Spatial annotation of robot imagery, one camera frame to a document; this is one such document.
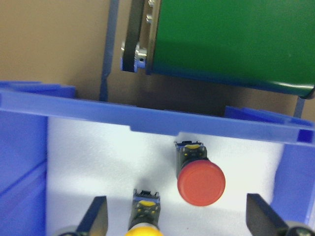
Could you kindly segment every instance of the red button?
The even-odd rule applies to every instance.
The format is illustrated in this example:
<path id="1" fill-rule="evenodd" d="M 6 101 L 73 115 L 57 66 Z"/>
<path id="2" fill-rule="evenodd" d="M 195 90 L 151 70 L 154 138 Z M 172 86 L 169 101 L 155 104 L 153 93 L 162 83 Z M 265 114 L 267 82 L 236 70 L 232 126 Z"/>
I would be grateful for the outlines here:
<path id="1" fill-rule="evenodd" d="M 207 206 L 222 196 L 225 177 L 216 164 L 208 160 L 197 160 L 182 169 L 177 187 L 186 202 L 195 206 Z"/>

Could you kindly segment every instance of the yellow switch part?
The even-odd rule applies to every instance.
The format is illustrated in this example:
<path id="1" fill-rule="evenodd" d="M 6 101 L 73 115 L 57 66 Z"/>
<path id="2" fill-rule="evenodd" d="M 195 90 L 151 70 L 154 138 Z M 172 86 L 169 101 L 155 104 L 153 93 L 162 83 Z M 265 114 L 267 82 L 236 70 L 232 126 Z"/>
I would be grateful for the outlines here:
<path id="1" fill-rule="evenodd" d="M 189 148 L 189 149 L 197 149 L 198 147 L 200 147 L 199 144 L 187 144 L 185 145 L 186 148 Z"/>
<path id="2" fill-rule="evenodd" d="M 143 226 L 129 230 L 125 236 L 163 236 L 163 234 L 153 227 Z"/>
<path id="3" fill-rule="evenodd" d="M 150 202 L 150 201 L 145 201 L 145 200 L 141 200 L 139 203 L 145 207 L 152 207 L 156 204 L 155 202 Z"/>

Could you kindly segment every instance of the yellow round cap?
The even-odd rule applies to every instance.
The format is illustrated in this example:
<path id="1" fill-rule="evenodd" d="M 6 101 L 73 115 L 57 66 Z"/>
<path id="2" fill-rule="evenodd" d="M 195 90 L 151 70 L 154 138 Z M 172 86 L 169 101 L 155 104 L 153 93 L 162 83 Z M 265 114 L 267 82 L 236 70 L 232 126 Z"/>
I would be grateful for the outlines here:
<path id="1" fill-rule="evenodd" d="M 142 226 L 129 230 L 125 236 L 163 236 L 163 234 L 153 227 Z"/>

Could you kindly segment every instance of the blue plastic bin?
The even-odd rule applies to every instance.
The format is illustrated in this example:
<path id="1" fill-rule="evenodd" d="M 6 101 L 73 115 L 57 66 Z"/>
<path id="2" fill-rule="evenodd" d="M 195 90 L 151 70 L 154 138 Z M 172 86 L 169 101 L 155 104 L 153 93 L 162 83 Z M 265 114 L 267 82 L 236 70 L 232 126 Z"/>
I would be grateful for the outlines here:
<path id="1" fill-rule="evenodd" d="M 192 132 L 284 143 L 272 207 L 285 220 L 313 223 L 315 127 L 310 121 L 253 109 L 227 107 L 225 118 L 218 118 L 69 99 L 74 88 L 59 85 L 3 82 L 0 87 L 2 235 L 45 235 L 47 117 L 123 124 L 148 133 Z"/>

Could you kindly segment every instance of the red round cap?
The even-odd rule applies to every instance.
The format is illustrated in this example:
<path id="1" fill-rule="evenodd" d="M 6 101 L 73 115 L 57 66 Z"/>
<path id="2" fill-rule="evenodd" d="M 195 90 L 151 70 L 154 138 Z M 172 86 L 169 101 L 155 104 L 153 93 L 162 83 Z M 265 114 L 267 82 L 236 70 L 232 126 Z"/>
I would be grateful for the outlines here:
<path id="1" fill-rule="evenodd" d="M 207 206 L 222 196 L 225 177 L 216 164 L 209 160 L 197 160 L 183 167 L 177 187 L 186 202 L 195 206 Z"/>

